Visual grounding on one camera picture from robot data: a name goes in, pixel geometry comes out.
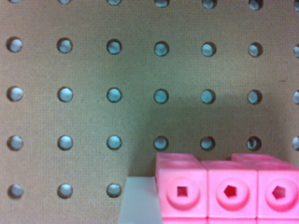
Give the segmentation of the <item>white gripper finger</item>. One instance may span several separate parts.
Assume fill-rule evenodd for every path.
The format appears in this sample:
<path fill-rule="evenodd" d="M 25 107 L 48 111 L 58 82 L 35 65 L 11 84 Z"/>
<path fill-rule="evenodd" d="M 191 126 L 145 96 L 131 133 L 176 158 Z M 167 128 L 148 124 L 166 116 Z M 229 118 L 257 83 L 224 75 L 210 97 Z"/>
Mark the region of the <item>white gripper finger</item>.
<path fill-rule="evenodd" d="M 163 224 L 154 177 L 126 179 L 118 224 Z"/>

